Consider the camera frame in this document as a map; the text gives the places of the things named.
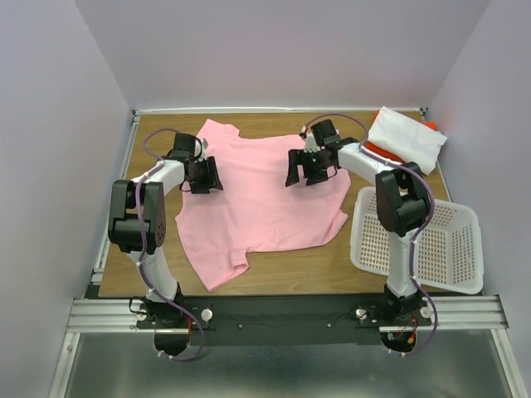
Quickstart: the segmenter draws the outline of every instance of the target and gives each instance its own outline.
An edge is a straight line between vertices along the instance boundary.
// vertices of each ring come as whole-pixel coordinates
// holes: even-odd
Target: folded white towel
[[[446,137],[384,106],[368,131],[368,141],[406,162],[417,163],[424,174],[430,174]]]

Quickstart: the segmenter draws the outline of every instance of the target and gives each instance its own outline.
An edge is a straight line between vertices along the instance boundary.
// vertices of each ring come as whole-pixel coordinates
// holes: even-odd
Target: white plastic basket
[[[360,269],[389,274],[389,239],[376,213],[373,187],[360,190],[350,236],[350,258]],[[469,207],[435,200],[435,214],[421,233],[417,278],[422,284],[465,294],[483,288],[478,217]]]

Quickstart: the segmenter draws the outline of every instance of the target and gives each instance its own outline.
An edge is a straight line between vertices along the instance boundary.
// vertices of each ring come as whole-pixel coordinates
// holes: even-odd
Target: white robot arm
[[[177,133],[173,150],[157,161],[155,166],[142,176],[132,180],[114,182],[111,196],[109,238],[139,268],[144,263],[144,277],[152,288],[147,287],[146,298],[163,302],[154,290],[165,298],[174,300],[178,282],[172,276],[166,262],[162,243],[166,236],[164,198],[185,181],[190,183],[192,193],[209,193],[210,189],[222,190],[217,175],[216,162],[207,157],[207,140],[202,141],[188,134]],[[139,238],[139,220],[127,209],[135,208],[135,188],[141,185],[143,221],[147,235],[147,250],[143,252]]]
[[[417,286],[411,275],[416,273],[417,262],[409,258],[412,237],[425,222],[430,201],[421,180],[421,172],[415,163],[400,165],[391,163],[376,153],[371,153],[353,138],[341,139],[330,120],[303,128],[304,150],[291,150],[290,165],[285,185],[300,180],[298,166],[302,166],[306,184],[328,180],[328,167],[344,168],[358,174],[377,188],[378,218],[389,236],[389,276],[387,289],[397,298],[411,297]],[[407,189],[402,195],[400,189]]]

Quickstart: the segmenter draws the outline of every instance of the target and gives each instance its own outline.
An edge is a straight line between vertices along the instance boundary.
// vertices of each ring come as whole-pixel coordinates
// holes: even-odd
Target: wooden tabletop
[[[349,113],[370,126],[375,112]],[[406,113],[420,120],[418,113]],[[212,119],[233,124],[243,138],[266,138],[295,134],[303,124],[319,114],[157,114],[143,115],[134,141],[127,178],[137,177],[154,165],[154,160],[142,149],[142,140],[155,129],[172,127],[184,133],[197,134]],[[345,118],[333,117],[342,137],[363,137],[363,129]],[[165,154],[173,146],[173,134],[161,133],[149,143],[156,153]],[[181,211],[182,194],[174,189],[166,196],[168,231],[164,253],[168,266],[181,284],[184,294],[327,294],[382,292],[385,277],[356,268],[350,260],[350,230],[354,203],[358,191],[369,185],[361,177],[350,173],[352,185],[342,205],[348,221],[327,245],[287,252],[250,253],[249,269],[212,293],[208,293],[190,265],[178,237],[175,216]],[[435,198],[448,200],[438,168],[426,178]],[[144,295],[145,289],[137,269],[118,246],[111,245],[100,286],[100,297],[116,298]]]

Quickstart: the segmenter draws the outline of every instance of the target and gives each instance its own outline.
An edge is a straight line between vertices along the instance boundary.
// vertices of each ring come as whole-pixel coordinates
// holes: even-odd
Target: purple cable
[[[312,124],[315,120],[322,119],[322,118],[325,118],[325,117],[328,117],[328,116],[341,116],[341,117],[350,119],[353,122],[356,122],[357,124],[362,126],[363,129],[365,130],[365,137],[359,143],[359,147],[360,147],[360,150],[363,152],[363,154],[365,154],[366,156],[370,157],[372,160],[375,160],[375,161],[377,161],[377,162],[379,162],[381,164],[385,164],[386,166],[398,168],[398,169],[400,169],[400,170],[402,170],[404,172],[407,172],[407,173],[411,174],[414,178],[416,178],[422,184],[422,186],[424,186],[424,188],[426,189],[426,192],[428,194],[428,198],[429,198],[429,201],[430,201],[430,210],[428,211],[428,214],[427,214],[426,220],[424,221],[424,224],[422,224],[418,228],[418,230],[413,234],[413,236],[411,238],[411,242],[413,243],[413,245],[412,245],[411,249],[409,250],[409,276],[410,276],[413,284],[415,285],[415,287],[421,292],[421,294],[424,297],[426,297],[428,302],[431,304],[431,307],[433,308],[433,329],[431,330],[430,335],[428,336],[428,338],[424,341],[424,343],[419,348],[417,348],[417,349],[415,349],[415,350],[413,350],[411,352],[401,352],[401,354],[404,357],[410,357],[411,355],[416,355],[419,352],[421,352],[424,348],[426,348],[428,346],[428,344],[430,344],[431,340],[435,336],[435,333],[437,331],[437,325],[439,323],[439,314],[437,313],[437,308],[436,308],[436,305],[435,305],[435,303],[433,301],[433,298],[431,298],[430,294],[427,291],[424,290],[424,288],[421,286],[421,284],[419,284],[417,282],[417,278],[415,277],[415,247],[417,246],[417,237],[421,234],[421,232],[423,230],[426,229],[428,224],[430,224],[431,219],[433,218],[433,214],[435,212],[435,198],[433,197],[433,192],[431,191],[430,186],[424,180],[424,178],[422,178],[422,176],[418,175],[416,172],[410,170],[407,167],[402,166],[400,163],[391,162],[391,161],[389,161],[389,159],[381,158],[377,154],[372,153],[369,150],[367,150],[365,148],[365,143],[368,141],[368,129],[365,126],[365,124],[363,124],[362,122],[360,122],[359,120],[357,120],[356,118],[354,118],[352,116],[348,116],[347,114],[336,114],[336,113],[321,114],[320,116],[317,116],[317,117],[311,119],[307,124],[305,124],[304,125],[305,129],[308,130],[309,125]]]
[[[166,130],[178,133],[178,131],[175,130],[175,129],[160,129],[160,130],[157,130],[157,131],[154,131],[153,133],[151,133],[143,142],[144,150],[148,154],[150,154],[151,156],[154,156],[155,158],[157,158],[158,160],[161,160],[161,161],[163,161],[163,159],[159,155],[149,151],[146,148],[146,143],[155,134],[160,133],[161,131],[166,131]],[[200,354],[202,352],[202,349],[205,347],[205,341],[206,341],[205,331],[202,328],[201,323],[197,320],[197,318],[192,313],[190,313],[185,308],[183,308],[180,305],[174,303],[172,300],[170,300],[169,298],[165,297],[162,293],[160,293],[153,286],[153,284],[149,281],[148,277],[146,276],[146,274],[144,272],[144,257],[146,255],[146,250],[148,249],[148,237],[147,237],[147,232],[146,232],[146,226],[144,224],[144,218],[143,218],[143,215],[142,215],[142,206],[140,204],[140,188],[142,187],[142,182],[144,182],[144,180],[147,177],[151,177],[153,174],[158,172],[161,168],[163,168],[163,163],[160,163],[158,166],[154,167],[150,172],[148,172],[147,176],[145,176],[145,175],[142,176],[140,178],[140,180],[137,182],[136,188],[134,189],[134,199],[136,201],[137,217],[139,218],[140,237],[142,238],[142,250],[140,251],[140,256],[139,256],[139,263],[140,263],[139,272],[140,272],[140,277],[142,278],[142,280],[144,281],[146,286],[148,286],[149,289],[152,289],[153,293],[157,297],[159,297],[165,303],[167,303],[167,304],[171,305],[172,307],[174,307],[175,309],[177,309],[179,312],[187,315],[188,317],[190,317],[190,319],[192,319],[196,323],[197,328],[199,329],[199,332],[201,333],[201,343],[199,345],[198,350],[193,355],[188,356],[188,357],[174,357],[174,356],[170,356],[170,355],[166,354],[165,352],[160,352],[160,355],[162,355],[163,357],[169,358],[172,361],[184,362],[184,361],[191,361],[191,360],[199,358],[199,356],[200,356]]]
[[[155,153],[153,151],[150,151],[148,149],[148,147],[146,146],[148,141],[155,135],[157,135],[158,133],[162,133],[163,131],[171,131],[175,134],[180,134],[181,132],[176,130],[176,129],[172,129],[170,127],[164,127],[163,129],[158,129],[158,130],[155,130],[153,131],[152,133],[150,133],[148,135],[148,137],[144,138],[144,141],[142,142],[142,148],[144,149],[144,151],[148,154],[148,155],[151,155],[153,156],[154,158],[157,158],[157,160],[163,160],[162,156],[160,156],[158,153]],[[201,155],[202,155],[202,143],[201,141],[199,140],[199,138],[195,137],[196,141],[199,143],[199,147],[201,148],[201,152],[195,156],[195,153],[194,153],[194,156],[192,157],[192,161],[195,162],[196,160],[198,160]]]

